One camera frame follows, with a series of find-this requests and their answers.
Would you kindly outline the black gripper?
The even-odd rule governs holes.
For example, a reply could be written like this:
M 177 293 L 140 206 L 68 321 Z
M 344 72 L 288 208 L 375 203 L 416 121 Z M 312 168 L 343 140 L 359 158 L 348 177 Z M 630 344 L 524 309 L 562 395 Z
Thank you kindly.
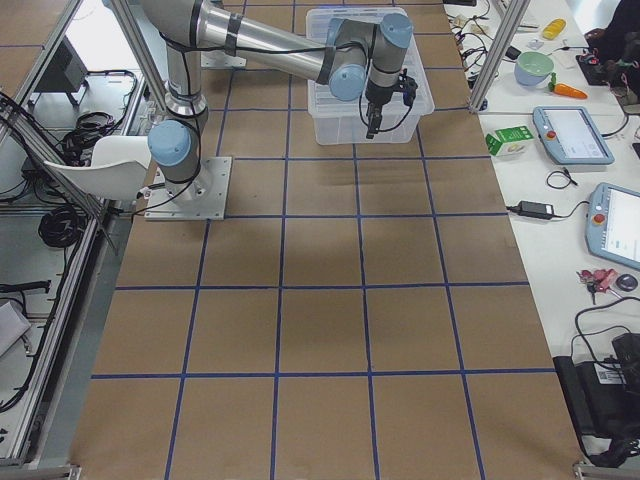
M 366 138 L 373 139 L 379 133 L 382 109 L 391 101 L 394 93 L 400 93 L 404 105 L 412 109 L 417 90 L 418 84 L 414 78 L 407 74 L 406 68 L 387 72 L 373 67 L 365 89 L 365 97 L 368 102 Z

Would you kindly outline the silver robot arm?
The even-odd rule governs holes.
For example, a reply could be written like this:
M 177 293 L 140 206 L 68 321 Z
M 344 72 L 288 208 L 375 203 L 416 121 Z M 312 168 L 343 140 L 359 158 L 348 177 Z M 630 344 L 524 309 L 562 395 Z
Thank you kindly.
M 169 117 L 151 129 L 148 146 L 170 199 L 198 199 L 210 184 L 201 160 L 208 119 L 201 87 L 205 51 L 326 85 L 340 101 L 365 98 L 360 116 L 369 139 L 381 133 L 383 108 L 394 95 L 402 95 L 407 107 L 414 103 L 417 83 L 404 66 L 413 24 L 403 14 L 387 14 L 377 23 L 333 18 L 325 43 L 319 44 L 211 1 L 144 1 L 141 7 L 166 45 Z

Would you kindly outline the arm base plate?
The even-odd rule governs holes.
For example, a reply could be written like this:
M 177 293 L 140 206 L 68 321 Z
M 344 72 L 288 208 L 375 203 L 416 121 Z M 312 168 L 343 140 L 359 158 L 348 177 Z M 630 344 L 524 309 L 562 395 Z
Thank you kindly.
M 147 196 L 144 218 L 149 221 L 223 220 L 225 218 L 232 158 L 207 157 L 201 161 L 199 175 L 182 192 L 182 186 L 167 183 L 157 168 L 153 189 Z

